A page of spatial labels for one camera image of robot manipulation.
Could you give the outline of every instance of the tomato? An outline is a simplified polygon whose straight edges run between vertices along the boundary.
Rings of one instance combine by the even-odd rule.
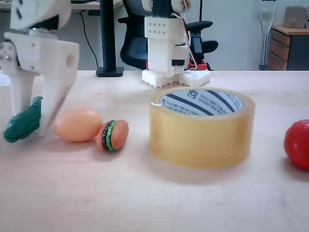
[[[284,148],[296,166],[309,171],[309,120],[292,125],[286,133]]]

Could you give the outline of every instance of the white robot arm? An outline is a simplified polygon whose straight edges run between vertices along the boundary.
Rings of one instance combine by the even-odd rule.
[[[191,2],[142,0],[142,4],[146,11],[153,13],[152,16],[145,17],[148,70],[142,73],[143,81],[154,87],[162,87],[173,82],[187,86],[201,86],[209,82],[209,71],[189,70],[190,39],[184,17],[191,7]]]
[[[34,77],[43,76],[41,136],[48,132],[77,75],[79,45],[54,35],[70,14],[70,0],[14,0],[11,28],[29,30],[29,35],[7,32],[7,41],[0,44],[0,66],[10,77],[14,115],[30,107]]]

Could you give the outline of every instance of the toy egg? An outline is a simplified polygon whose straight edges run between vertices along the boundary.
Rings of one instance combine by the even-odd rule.
[[[66,141],[85,142],[96,137],[102,124],[103,119],[99,112],[80,108],[62,115],[54,124],[54,132]]]

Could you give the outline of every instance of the drawer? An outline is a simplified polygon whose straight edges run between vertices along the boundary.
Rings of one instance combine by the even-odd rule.
[[[291,37],[289,35],[282,34],[276,30],[271,30],[271,38],[287,46],[291,44]]]
[[[273,39],[270,40],[269,50],[280,57],[281,59],[288,61],[290,47],[281,44]]]
[[[288,62],[276,56],[272,52],[269,52],[268,67],[274,71],[286,71]]]

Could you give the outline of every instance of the drawer handle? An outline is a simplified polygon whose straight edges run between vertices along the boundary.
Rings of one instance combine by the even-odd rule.
[[[284,36],[288,36],[288,35],[286,35],[286,34],[283,34],[283,33],[279,32],[279,31],[277,31],[277,30],[272,30],[272,32],[273,32],[273,33],[277,33],[277,34],[279,34],[279,35],[284,35]]]
[[[274,58],[276,58],[276,59],[278,59],[278,60],[280,60],[280,61],[282,61],[282,62],[284,62],[284,63],[287,63],[287,61],[281,59],[281,58],[278,57],[276,54],[274,54],[274,53],[272,53],[272,52],[269,52],[269,54],[272,55]]]
[[[290,46],[287,46],[287,45],[285,45],[285,44],[282,44],[282,43],[278,42],[277,40],[272,39],[272,41],[273,41],[274,43],[276,43],[276,44],[282,46],[282,47],[290,47]]]

